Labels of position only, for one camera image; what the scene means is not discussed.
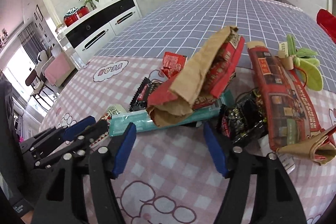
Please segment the red white checkered packet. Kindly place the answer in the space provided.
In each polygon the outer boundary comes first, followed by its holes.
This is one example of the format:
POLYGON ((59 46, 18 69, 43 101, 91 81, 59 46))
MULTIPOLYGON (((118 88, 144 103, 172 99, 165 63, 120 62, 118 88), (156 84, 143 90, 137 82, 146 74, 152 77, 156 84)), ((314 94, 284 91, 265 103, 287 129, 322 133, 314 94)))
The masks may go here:
MULTIPOLYGON (((126 113, 126 110, 120 104, 113 104, 107 108, 106 112, 101 117, 101 120, 105 120, 107 122, 108 129, 109 129, 109 125, 110 125, 110 122, 113 116, 119 115, 119 114, 125 114, 125 113, 126 113)), ((90 145, 90 148, 93 149, 97 147, 102 141, 107 139, 108 136, 109 136, 109 133, 108 131, 106 131, 105 133, 100 135, 96 140, 93 141, 93 143, 90 145)))

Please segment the green plush leaf toy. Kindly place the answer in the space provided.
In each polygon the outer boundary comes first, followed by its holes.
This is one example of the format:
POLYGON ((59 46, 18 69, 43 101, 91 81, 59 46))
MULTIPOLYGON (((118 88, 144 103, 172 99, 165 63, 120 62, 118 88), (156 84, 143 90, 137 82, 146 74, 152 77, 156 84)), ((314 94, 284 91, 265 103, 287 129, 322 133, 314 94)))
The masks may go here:
POLYGON ((278 58, 285 69, 298 71, 304 86, 319 92, 323 89, 323 78, 318 69, 317 52, 308 48, 297 48, 293 34, 286 35, 286 41, 279 43, 278 58))

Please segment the red brown paper bag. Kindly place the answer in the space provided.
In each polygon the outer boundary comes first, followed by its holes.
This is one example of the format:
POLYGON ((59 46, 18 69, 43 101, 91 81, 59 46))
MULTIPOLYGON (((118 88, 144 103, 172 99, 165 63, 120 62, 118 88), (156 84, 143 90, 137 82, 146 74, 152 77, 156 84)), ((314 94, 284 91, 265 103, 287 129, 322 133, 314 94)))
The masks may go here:
POLYGON ((183 118, 212 105, 231 81, 244 43, 236 26, 216 32, 178 74, 150 94, 146 111, 183 118))

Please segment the small red snack packet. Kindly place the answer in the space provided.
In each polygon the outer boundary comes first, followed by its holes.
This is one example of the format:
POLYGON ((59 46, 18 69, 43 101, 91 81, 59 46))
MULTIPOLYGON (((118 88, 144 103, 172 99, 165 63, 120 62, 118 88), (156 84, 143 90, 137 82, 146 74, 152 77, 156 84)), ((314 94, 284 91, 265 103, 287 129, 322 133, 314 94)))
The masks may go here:
POLYGON ((165 52, 162 59, 161 71, 168 79, 170 79, 184 68, 186 62, 187 56, 165 52))

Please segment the red round tin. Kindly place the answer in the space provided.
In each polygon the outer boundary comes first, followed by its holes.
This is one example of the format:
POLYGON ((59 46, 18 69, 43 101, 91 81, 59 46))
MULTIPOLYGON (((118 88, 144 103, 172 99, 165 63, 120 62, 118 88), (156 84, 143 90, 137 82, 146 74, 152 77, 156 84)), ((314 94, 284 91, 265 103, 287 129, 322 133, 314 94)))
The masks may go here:
POLYGON ((72 8, 70 9, 63 18, 64 23, 67 27, 69 27, 71 24, 75 23, 77 20, 88 14, 90 10, 87 6, 82 6, 80 8, 72 8))

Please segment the red chair cover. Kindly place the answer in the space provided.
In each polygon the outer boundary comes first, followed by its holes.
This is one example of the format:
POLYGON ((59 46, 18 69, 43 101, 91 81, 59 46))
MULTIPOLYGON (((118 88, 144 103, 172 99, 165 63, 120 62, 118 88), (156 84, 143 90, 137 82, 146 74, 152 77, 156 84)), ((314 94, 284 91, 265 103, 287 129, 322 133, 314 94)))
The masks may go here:
POLYGON ((336 43, 336 17, 325 9, 320 9, 316 18, 317 24, 336 43))

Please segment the black red snack wrapper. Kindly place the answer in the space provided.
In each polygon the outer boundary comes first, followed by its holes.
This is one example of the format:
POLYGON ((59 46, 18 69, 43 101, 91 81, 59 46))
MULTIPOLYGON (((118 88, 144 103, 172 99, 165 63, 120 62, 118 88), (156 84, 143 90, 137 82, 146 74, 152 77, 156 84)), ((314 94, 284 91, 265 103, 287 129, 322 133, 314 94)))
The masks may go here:
POLYGON ((130 102, 129 111, 145 110, 147 108, 148 97, 159 85, 161 83, 152 82, 149 78, 145 77, 130 102))

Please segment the grey grid tablecloth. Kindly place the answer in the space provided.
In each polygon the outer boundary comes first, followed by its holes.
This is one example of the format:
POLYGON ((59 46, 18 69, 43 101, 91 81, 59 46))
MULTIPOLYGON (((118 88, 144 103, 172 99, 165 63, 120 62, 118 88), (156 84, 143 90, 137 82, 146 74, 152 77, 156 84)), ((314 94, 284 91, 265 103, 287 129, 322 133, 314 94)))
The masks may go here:
POLYGON ((161 58, 170 51, 191 57, 225 26, 236 26, 246 42, 264 42, 273 55, 287 34, 294 35, 297 48, 317 52, 323 87, 335 92, 335 43, 302 9, 278 1, 170 1, 110 39, 97 55, 161 58))

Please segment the dark wooden chair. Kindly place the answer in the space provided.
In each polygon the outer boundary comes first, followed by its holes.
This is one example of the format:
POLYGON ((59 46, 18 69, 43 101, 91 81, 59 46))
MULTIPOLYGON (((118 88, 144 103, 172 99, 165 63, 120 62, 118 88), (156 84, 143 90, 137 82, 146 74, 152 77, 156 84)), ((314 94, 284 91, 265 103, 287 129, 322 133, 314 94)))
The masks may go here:
POLYGON ((57 99, 56 93, 43 81, 33 69, 25 80, 27 87, 32 87, 30 97, 33 97, 45 110, 50 110, 57 99))

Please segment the beige sofa pink blanket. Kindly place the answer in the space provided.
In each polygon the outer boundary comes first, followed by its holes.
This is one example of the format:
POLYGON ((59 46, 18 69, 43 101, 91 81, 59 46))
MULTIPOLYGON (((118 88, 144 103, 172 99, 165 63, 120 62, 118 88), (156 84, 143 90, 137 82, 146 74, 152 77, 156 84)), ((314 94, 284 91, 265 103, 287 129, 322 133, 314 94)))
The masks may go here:
POLYGON ((38 65, 35 67, 37 75, 43 75, 47 81, 56 87, 61 87, 68 76, 73 72, 75 66, 65 52, 56 57, 47 57, 45 51, 39 53, 38 65))

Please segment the teal long wrapper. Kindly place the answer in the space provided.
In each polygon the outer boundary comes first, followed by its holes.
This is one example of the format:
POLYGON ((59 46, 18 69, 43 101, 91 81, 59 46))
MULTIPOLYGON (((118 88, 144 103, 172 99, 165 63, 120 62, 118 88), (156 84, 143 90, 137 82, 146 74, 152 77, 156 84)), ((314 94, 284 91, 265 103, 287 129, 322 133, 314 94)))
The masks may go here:
POLYGON ((148 113, 146 110, 114 115, 110 120, 109 136, 122 135, 130 123, 136 126, 137 132, 147 132, 194 122, 204 122, 217 117, 223 105, 233 106, 234 102, 231 91, 227 89, 211 106, 203 107, 183 118, 171 116, 164 111, 148 113))

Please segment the white black sideboard cabinet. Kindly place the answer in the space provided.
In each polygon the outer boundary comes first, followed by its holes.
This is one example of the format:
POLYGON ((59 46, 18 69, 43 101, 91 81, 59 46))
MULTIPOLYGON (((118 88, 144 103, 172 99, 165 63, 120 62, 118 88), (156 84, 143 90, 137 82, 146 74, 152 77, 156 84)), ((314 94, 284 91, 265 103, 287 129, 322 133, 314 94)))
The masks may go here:
POLYGON ((124 29, 140 19, 134 0, 119 0, 91 11, 58 34, 58 40, 76 69, 124 29))

